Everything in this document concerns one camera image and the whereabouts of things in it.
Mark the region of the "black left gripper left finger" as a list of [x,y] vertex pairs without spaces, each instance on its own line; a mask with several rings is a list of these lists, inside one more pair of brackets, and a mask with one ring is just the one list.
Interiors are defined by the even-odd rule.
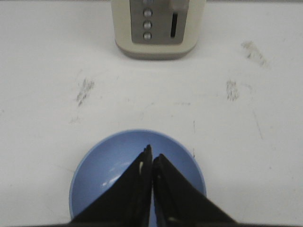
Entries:
[[148,224],[152,197],[152,148],[147,145],[116,182],[72,224]]

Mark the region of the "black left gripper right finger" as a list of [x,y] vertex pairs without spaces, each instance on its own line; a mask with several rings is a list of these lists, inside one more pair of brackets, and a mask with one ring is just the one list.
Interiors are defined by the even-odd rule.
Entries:
[[160,154],[152,164],[153,195],[158,224],[236,224],[198,191]]

